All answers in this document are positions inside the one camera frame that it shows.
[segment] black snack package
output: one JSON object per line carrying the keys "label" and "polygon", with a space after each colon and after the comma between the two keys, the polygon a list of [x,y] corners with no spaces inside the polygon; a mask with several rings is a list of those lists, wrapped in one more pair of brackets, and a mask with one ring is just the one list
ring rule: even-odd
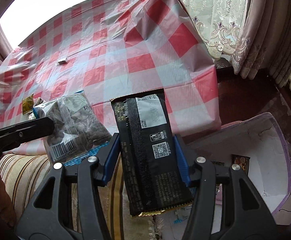
{"label": "black snack package", "polygon": [[151,215],[189,204],[181,179],[164,90],[111,100],[117,121],[130,214]]}

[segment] red checkered tablecloth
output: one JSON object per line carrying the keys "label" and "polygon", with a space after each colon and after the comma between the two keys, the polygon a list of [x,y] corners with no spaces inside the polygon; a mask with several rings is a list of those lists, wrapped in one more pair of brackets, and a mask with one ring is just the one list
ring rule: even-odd
{"label": "red checkered tablecloth", "polygon": [[180,0],[87,0],[47,21],[2,63],[0,128],[26,120],[22,98],[32,93],[48,101],[84,90],[114,133],[111,98],[161,87],[174,133],[220,127],[215,67]]}

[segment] white paper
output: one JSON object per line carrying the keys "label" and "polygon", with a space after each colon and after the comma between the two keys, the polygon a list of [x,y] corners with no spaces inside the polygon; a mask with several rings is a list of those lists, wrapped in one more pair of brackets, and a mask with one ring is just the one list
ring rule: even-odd
{"label": "white paper", "polygon": [[157,95],[135,98],[135,100],[142,129],[167,123],[160,99]]}

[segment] bag of seeds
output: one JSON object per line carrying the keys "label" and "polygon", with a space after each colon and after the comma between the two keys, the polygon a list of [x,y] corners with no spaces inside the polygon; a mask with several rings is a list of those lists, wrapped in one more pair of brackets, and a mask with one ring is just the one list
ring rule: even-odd
{"label": "bag of seeds", "polygon": [[53,134],[44,139],[52,163],[66,162],[111,140],[83,91],[35,106],[33,113],[36,118],[49,117],[54,121]]}

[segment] small snack packet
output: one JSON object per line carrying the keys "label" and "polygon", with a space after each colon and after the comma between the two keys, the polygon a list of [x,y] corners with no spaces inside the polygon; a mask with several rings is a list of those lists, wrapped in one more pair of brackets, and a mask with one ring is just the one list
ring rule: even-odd
{"label": "small snack packet", "polygon": [[247,175],[249,172],[250,157],[232,154],[232,164],[238,164]]}
{"label": "small snack packet", "polygon": [[34,105],[33,95],[34,94],[22,99],[22,114],[23,115],[26,115],[27,113],[32,112],[32,108]]}
{"label": "small snack packet", "polygon": [[38,97],[37,99],[34,100],[33,106],[37,106],[37,105],[42,104],[44,102],[45,101],[42,98]]}

